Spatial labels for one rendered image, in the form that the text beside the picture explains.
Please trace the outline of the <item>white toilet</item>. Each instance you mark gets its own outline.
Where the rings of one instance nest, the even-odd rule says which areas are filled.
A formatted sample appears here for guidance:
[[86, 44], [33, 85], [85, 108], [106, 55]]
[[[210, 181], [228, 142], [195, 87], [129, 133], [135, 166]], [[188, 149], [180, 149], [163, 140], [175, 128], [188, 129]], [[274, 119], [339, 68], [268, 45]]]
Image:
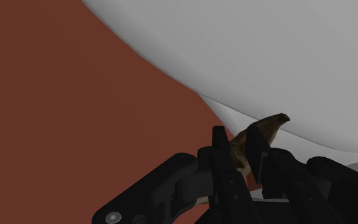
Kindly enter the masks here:
[[358, 0], [83, 0], [233, 135], [278, 113], [273, 146], [358, 171]]

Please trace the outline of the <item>brown curved object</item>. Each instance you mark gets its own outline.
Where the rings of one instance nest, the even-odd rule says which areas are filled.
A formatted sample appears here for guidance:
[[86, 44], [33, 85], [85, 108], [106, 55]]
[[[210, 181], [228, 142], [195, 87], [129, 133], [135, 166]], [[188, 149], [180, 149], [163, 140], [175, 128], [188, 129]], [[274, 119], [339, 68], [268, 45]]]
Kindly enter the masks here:
[[[257, 127], [262, 133], [266, 142], [271, 145], [277, 135], [277, 132], [279, 131], [279, 128], [289, 120], [290, 118], [286, 114], [279, 113], [258, 120], [251, 125]], [[246, 185], [248, 185], [247, 176], [251, 173], [251, 167], [245, 154], [246, 140], [247, 129], [244, 129], [243, 131], [239, 132], [232, 140], [230, 140], [230, 147], [234, 165], [237, 171], [241, 173]]]

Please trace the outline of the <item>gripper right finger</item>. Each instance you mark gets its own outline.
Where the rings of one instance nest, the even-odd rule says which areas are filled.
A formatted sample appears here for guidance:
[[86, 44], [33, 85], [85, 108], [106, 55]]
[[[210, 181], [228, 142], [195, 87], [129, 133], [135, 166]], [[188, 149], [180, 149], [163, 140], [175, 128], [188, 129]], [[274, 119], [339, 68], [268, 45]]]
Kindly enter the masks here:
[[285, 195], [299, 224], [358, 224], [357, 171], [321, 156], [301, 163], [290, 151], [272, 148], [254, 125], [245, 152], [264, 197]]

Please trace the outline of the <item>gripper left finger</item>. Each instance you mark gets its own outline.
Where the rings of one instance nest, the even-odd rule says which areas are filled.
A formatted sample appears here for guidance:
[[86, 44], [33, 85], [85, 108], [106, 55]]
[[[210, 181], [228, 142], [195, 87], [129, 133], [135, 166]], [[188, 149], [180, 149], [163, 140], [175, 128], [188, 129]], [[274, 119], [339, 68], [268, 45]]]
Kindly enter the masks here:
[[209, 209], [195, 224], [261, 224], [224, 127], [213, 127], [211, 146], [198, 152], [171, 156], [98, 209], [92, 224], [173, 224], [204, 196]]

